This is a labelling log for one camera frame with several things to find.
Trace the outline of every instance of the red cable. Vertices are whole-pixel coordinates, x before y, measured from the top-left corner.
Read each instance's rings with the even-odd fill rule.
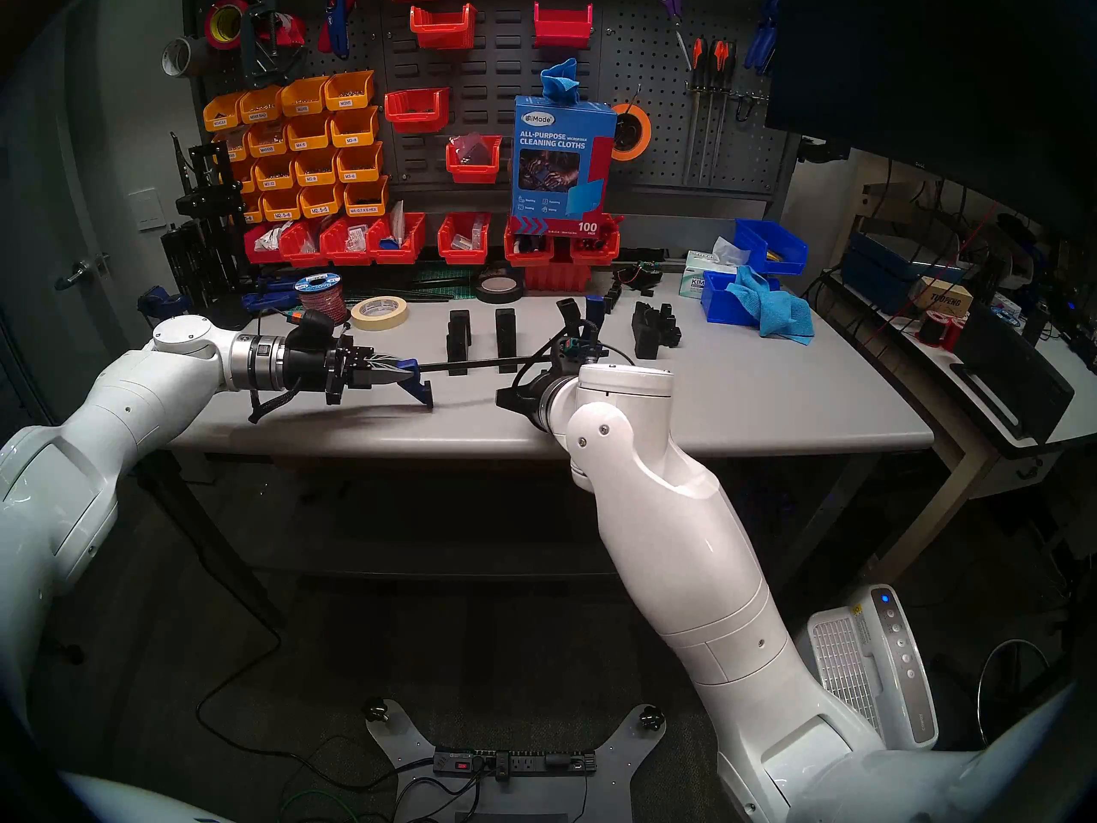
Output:
[[[979,222],[979,226],[976,226],[976,227],[975,227],[975,228],[974,228],[974,229],[972,230],[972,234],[971,234],[970,236],[968,236],[968,240],[966,240],[966,241],[964,241],[964,243],[963,243],[963,244],[962,244],[962,245],[960,246],[960,249],[959,249],[959,250],[957,250],[957,255],[955,255],[955,256],[953,256],[953,257],[952,257],[952,258],[951,258],[951,259],[950,259],[950,260],[949,260],[948,262],[946,262],[946,263],[945,263],[945,266],[943,266],[943,267],[941,268],[941,270],[940,270],[940,271],[938,271],[937,275],[936,275],[936,277],[934,277],[934,279],[932,279],[932,280],[930,281],[930,284],[932,284],[932,283],[937,282],[938,280],[940,280],[940,279],[941,279],[941,277],[942,277],[942,275],[945,274],[945,272],[946,272],[947,270],[949,270],[949,268],[951,268],[951,267],[952,267],[952,263],[953,263],[954,261],[957,261],[957,260],[958,260],[958,259],[960,258],[960,253],[962,253],[962,252],[963,252],[964,250],[966,250],[966,249],[968,249],[968,245],[970,245],[970,244],[971,244],[972,241],[974,241],[974,240],[975,240],[975,236],[977,236],[977,235],[979,235],[979,230],[983,228],[983,224],[985,224],[985,223],[986,223],[987,218],[988,218],[988,217],[989,217],[989,216],[991,216],[991,215],[992,215],[992,214],[994,213],[994,210],[995,210],[995,208],[997,208],[997,207],[998,207],[998,201],[997,201],[997,200],[995,200],[995,201],[994,201],[994,202],[993,202],[993,203],[991,204],[991,207],[989,207],[988,210],[986,210],[986,214],[985,214],[985,215],[983,215],[983,219]],[[896,318],[897,318],[898,316],[901,316],[901,315],[902,315],[903,313],[905,313],[905,312],[906,312],[906,311],[907,311],[907,309],[908,309],[908,308],[909,308],[909,307],[911,307],[911,306],[912,306],[912,305],[914,304],[914,300],[915,300],[915,298],[913,298],[913,297],[912,297],[911,300],[908,300],[908,301],[906,302],[906,304],[905,304],[905,305],[903,306],[903,308],[902,308],[902,309],[900,309],[900,311],[898,311],[897,313],[895,313],[895,314],[894,314],[894,315],[893,315],[892,317],[890,317],[890,318],[889,318],[887,320],[885,320],[885,322],[884,322],[883,324],[881,324],[881,325],[880,325],[880,326],[879,326],[879,327],[877,328],[877,331],[875,331],[875,332],[873,332],[873,334],[872,334],[872,335],[871,335],[871,336],[869,337],[869,341],[872,341],[872,340],[873,340],[873,339],[874,339],[874,338],[875,338],[877,336],[879,336],[879,335],[880,335],[881,332],[883,332],[883,329],[884,329],[884,327],[886,327],[886,326],[887,326],[889,324],[891,324],[891,323],[892,323],[893,320],[895,320],[895,319],[896,319]]]

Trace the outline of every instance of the cleaning cloth box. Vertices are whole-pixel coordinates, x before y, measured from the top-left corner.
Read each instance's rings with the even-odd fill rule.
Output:
[[[514,233],[581,237],[598,232],[617,113],[604,103],[581,102],[575,76],[576,61],[569,58],[542,70],[543,97],[514,101]]]

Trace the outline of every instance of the pegboard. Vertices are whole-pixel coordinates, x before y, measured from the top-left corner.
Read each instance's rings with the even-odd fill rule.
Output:
[[[214,0],[200,0],[199,27]],[[735,119],[731,99],[724,135],[714,167],[710,158],[717,131],[722,98],[713,103],[712,125],[705,149],[709,98],[701,95],[693,173],[681,183],[686,143],[692,114],[692,94],[686,90],[689,68],[675,36],[675,25],[657,0],[539,0],[542,8],[595,5],[595,31],[590,48],[538,49],[533,46],[533,0],[436,0],[430,11],[457,11],[465,2],[477,9],[472,49],[421,49],[408,27],[408,3],[359,0],[348,20],[350,58],[346,61],[316,49],[324,22],[326,0],[280,0],[280,9],[296,14],[306,25],[306,56],[301,76],[324,76],[347,70],[374,70],[374,103],[383,108],[388,91],[409,88],[449,87],[450,122],[439,133],[399,135],[382,119],[385,171],[394,191],[453,191],[445,170],[445,145],[452,135],[479,132],[501,135],[500,172],[494,187],[509,190],[514,110],[519,94],[540,94],[540,72],[575,56],[578,60],[580,97],[610,104],[629,102],[640,88],[637,104],[652,121],[648,149],[631,162],[613,162],[610,187],[614,191],[643,190],[680,193],[704,192],[716,196],[770,199],[779,188],[788,135],[764,125],[769,78],[742,67],[754,35],[764,0],[687,0],[679,31],[688,47],[698,35],[735,40],[739,67],[733,92],[761,98],[745,122]],[[235,58],[225,68],[203,79],[208,99],[244,89]],[[746,113],[746,104],[742,109]],[[697,171],[705,154],[704,178]],[[712,184],[708,173],[712,167]]]

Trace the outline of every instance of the gray table top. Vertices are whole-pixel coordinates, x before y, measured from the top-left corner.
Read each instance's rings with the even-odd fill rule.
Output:
[[[556,308],[562,296],[527,296],[513,304],[519,354],[533,353],[563,326]],[[583,298],[577,300],[583,308]],[[640,364],[676,373],[671,432],[694,456],[902,451],[932,444],[931,430],[906,401],[818,316],[815,339],[805,347],[762,339],[748,327],[709,324],[700,301],[676,292],[642,298],[626,291],[607,316],[601,338],[630,356],[638,300],[656,307],[670,303],[681,327],[678,348],[659,348],[658,360]],[[411,304],[400,326],[381,332],[355,329],[354,340],[420,363],[444,361],[449,314],[459,308],[471,311],[471,359],[497,357],[497,307],[475,300]],[[247,331],[255,329],[252,323]],[[265,334],[284,335],[289,329],[281,316],[262,320]],[[342,405],[332,407],[325,405],[324,395],[301,394],[251,425],[248,393],[222,393],[171,448],[320,458],[565,456],[525,418],[495,405],[495,391],[508,385],[513,374],[491,368],[463,376],[426,376],[433,388],[433,412],[399,386],[380,386],[347,390]]]

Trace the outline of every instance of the blue microfiber cloth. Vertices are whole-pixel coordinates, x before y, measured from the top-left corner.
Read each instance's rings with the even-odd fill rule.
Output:
[[[759,336],[783,336],[807,345],[815,335],[812,309],[807,301],[782,291],[772,291],[745,264],[735,272],[735,283],[727,291],[734,294],[743,308],[758,322]]]
[[[544,95],[559,105],[577,105],[579,83],[575,80],[575,59],[541,71],[541,87]]]

